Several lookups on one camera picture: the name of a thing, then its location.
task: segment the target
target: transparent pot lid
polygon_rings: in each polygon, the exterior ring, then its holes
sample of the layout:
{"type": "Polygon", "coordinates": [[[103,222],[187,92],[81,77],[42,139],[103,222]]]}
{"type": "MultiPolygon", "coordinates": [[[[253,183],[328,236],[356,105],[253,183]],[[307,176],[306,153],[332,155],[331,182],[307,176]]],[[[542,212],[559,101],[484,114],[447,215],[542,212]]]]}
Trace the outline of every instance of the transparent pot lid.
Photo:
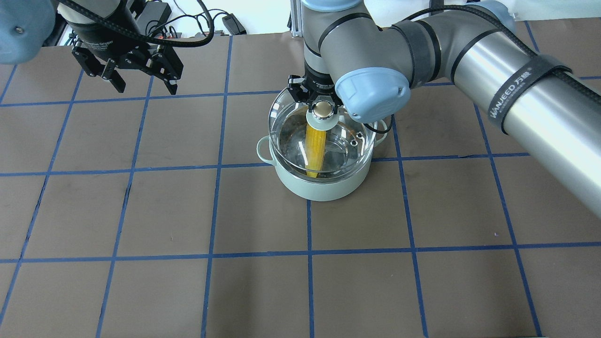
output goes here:
{"type": "Polygon", "coordinates": [[[269,131],[278,158],[315,179],[348,174],[371,160],[374,132],[353,121],[344,107],[329,117],[333,127],[326,131],[308,124],[308,109],[308,105],[295,102],[286,89],[275,99],[269,131]]]}

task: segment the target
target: velcro strap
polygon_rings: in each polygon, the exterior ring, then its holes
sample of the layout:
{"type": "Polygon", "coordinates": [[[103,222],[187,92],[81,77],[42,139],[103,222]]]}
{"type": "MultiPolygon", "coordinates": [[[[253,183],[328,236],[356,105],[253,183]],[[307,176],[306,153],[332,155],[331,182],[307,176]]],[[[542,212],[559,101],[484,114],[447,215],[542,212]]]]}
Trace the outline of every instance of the velcro strap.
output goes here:
{"type": "Polygon", "coordinates": [[[490,101],[489,120],[503,133],[507,134],[503,129],[503,121],[511,106],[516,103],[524,91],[555,69],[572,72],[571,69],[550,55],[537,55],[530,59],[522,68],[511,75],[496,92],[492,101],[490,101]]]}

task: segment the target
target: cable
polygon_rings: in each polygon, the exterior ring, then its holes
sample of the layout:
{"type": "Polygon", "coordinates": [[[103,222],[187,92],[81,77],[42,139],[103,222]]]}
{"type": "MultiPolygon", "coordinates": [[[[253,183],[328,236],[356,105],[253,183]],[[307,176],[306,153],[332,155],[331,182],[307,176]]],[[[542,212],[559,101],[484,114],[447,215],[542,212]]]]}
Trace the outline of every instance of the cable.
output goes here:
{"type": "MultiPolygon", "coordinates": [[[[228,13],[228,12],[222,10],[222,9],[219,9],[219,8],[211,8],[211,9],[209,9],[209,11],[219,11],[220,12],[220,13],[215,14],[215,16],[213,17],[213,20],[215,20],[215,18],[217,18],[217,16],[220,15],[220,14],[225,14],[225,15],[231,16],[231,13],[228,13]]],[[[236,28],[238,29],[238,31],[242,31],[240,29],[240,26],[238,26],[238,22],[236,20],[234,20],[234,23],[236,24],[236,28]]]]}
{"type": "Polygon", "coordinates": [[[146,24],[146,30],[145,30],[144,32],[145,32],[146,36],[155,35],[155,34],[156,34],[155,32],[156,32],[157,30],[160,30],[160,29],[163,29],[163,28],[165,28],[165,27],[166,27],[167,25],[169,25],[170,23],[173,23],[174,21],[176,21],[176,20],[179,20],[179,19],[181,19],[182,17],[191,17],[191,18],[195,19],[195,20],[197,21],[197,23],[198,23],[198,26],[200,26],[200,22],[198,21],[198,16],[199,16],[199,15],[200,15],[200,14],[198,14],[198,15],[189,15],[189,14],[184,14],[184,15],[176,16],[176,17],[174,17],[173,19],[171,19],[171,20],[169,20],[169,21],[167,21],[167,22],[165,22],[165,23],[163,23],[163,24],[161,24],[161,25],[154,25],[154,26],[151,26],[151,27],[150,27],[150,32],[149,32],[149,31],[148,31],[148,25],[149,25],[150,23],[152,23],[152,22],[160,23],[160,21],[158,21],[158,20],[151,20],[151,21],[148,21],[148,23],[146,24]]]}
{"type": "MultiPolygon", "coordinates": [[[[116,23],[114,23],[110,20],[107,20],[104,17],[99,16],[98,14],[90,11],[89,9],[73,2],[72,0],[58,0],[58,2],[64,4],[68,8],[71,8],[72,10],[76,11],[77,13],[95,21],[96,23],[103,25],[106,28],[109,28],[119,34],[125,35],[128,38],[132,38],[132,39],[134,39],[136,41],[140,41],[140,42],[154,43],[156,45],[163,45],[163,46],[193,48],[193,47],[200,47],[200,46],[204,46],[204,45],[208,44],[209,42],[211,42],[211,40],[213,39],[213,36],[215,34],[215,26],[214,26],[212,20],[209,20],[209,34],[206,38],[204,38],[202,40],[192,41],[192,42],[187,42],[187,41],[184,42],[184,41],[177,41],[177,40],[161,40],[158,38],[152,38],[152,37],[147,37],[142,34],[138,34],[137,32],[133,32],[127,28],[122,27],[121,25],[117,25],[116,23]]],[[[200,5],[200,7],[202,7],[203,12],[207,16],[210,16],[209,10],[204,5],[202,0],[197,0],[197,2],[200,5]]]]}
{"type": "Polygon", "coordinates": [[[177,9],[180,10],[180,12],[184,13],[185,15],[188,15],[186,12],[184,12],[184,10],[182,10],[182,8],[177,4],[177,1],[173,0],[173,3],[175,4],[175,6],[177,7],[177,9]]]}
{"type": "Polygon", "coordinates": [[[171,35],[171,38],[177,38],[177,31],[173,26],[169,26],[169,35],[171,35]]]}
{"type": "Polygon", "coordinates": [[[386,128],[386,130],[384,130],[384,131],[380,131],[380,130],[378,130],[378,129],[376,129],[376,128],[372,127],[372,126],[370,126],[370,124],[369,124],[369,123],[364,123],[363,125],[364,125],[364,126],[367,128],[367,129],[369,129],[369,130],[373,131],[373,132],[374,132],[374,133],[376,133],[376,134],[386,134],[387,132],[389,132],[389,131],[390,131],[390,129],[392,129],[392,119],[394,119],[394,114],[393,114],[393,115],[390,115],[390,124],[388,125],[388,128],[386,128]]]}
{"type": "MultiPolygon", "coordinates": [[[[444,11],[444,10],[465,11],[465,12],[468,12],[468,13],[472,13],[472,14],[474,14],[476,16],[479,16],[479,17],[483,18],[484,20],[488,21],[489,23],[491,23],[492,25],[494,25],[495,27],[497,27],[513,43],[515,43],[518,46],[519,49],[521,49],[529,57],[532,58],[532,57],[535,57],[536,55],[538,55],[530,47],[528,47],[524,42],[522,42],[518,37],[516,37],[516,35],[513,34],[513,32],[511,32],[507,27],[505,27],[505,25],[503,25],[501,23],[501,21],[499,21],[497,18],[495,18],[493,16],[490,16],[487,13],[485,13],[485,12],[479,10],[479,9],[476,9],[474,7],[459,6],[459,5],[445,5],[445,6],[440,6],[440,7],[437,7],[437,8],[426,8],[425,10],[421,10],[421,11],[415,13],[415,14],[412,14],[412,15],[406,17],[405,19],[403,19],[403,21],[405,21],[405,20],[413,20],[413,19],[415,19],[418,16],[422,16],[424,14],[428,14],[428,13],[431,13],[433,11],[444,11]]],[[[591,99],[593,102],[601,105],[601,95],[597,94],[592,89],[590,89],[587,86],[583,85],[582,83],[578,82],[573,77],[571,77],[568,74],[566,74],[563,70],[556,69],[556,70],[554,70],[552,72],[552,74],[555,75],[555,76],[557,76],[557,78],[559,78],[560,80],[564,81],[568,85],[570,85],[576,91],[580,92],[584,96],[586,96],[589,99],[591,99]]]]}

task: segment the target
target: silver tube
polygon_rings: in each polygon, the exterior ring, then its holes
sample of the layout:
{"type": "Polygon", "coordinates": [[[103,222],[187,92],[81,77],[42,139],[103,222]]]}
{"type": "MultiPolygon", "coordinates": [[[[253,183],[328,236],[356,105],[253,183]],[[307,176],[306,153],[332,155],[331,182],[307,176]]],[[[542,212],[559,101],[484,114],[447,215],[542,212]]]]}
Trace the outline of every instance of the silver tube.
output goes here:
{"type": "Polygon", "coordinates": [[[546,78],[516,101],[504,128],[601,218],[601,106],[546,78]]]}
{"type": "MultiPolygon", "coordinates": [[[[455,83],[488,109],[497,90],[528,60],[504,34],[495,33],[463,56],[455,83]]],[[[601,218],[601,106],[549,76],[516,101],[504,129],[601,218]]]]}

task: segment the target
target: robotic arm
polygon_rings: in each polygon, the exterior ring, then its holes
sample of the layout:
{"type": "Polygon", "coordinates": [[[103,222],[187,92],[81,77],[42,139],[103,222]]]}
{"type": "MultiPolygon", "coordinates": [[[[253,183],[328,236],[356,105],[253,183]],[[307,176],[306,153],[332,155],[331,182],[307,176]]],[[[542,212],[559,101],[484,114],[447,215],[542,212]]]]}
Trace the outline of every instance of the robotic arm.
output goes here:
{"type": "Polygon", "coordinates": [[[601,218],[601,97],[515,37],[504,5],[445,6],[382,30],[362,0],[302,3],[305,88],[289,80],[295,99],[311,106],[327,94],[369,123],[401,109],[411,88],[446,77],[601,218]]]}
{"type": "MultiPolygon", "coordinates": [[[[72,54],[88,76],[100,76],[123,93],[126,84],[117,69],[138,69],[163,80],[168,91],[175,95],[183,64],[173,47],[206,45],[214,35],[213,22],[208,20],[210,32],[203,40],[159,40],[139,33],[125,0],[58,2],[19,0],[0,3],[0,28],[10,32],[0,48],[0,63],[16,64],[32,59],[52,30],[54,13],[58,10],[79,37],[72,54]]],[[[208,16],[203,2],[198,3],[208,16]]]]}

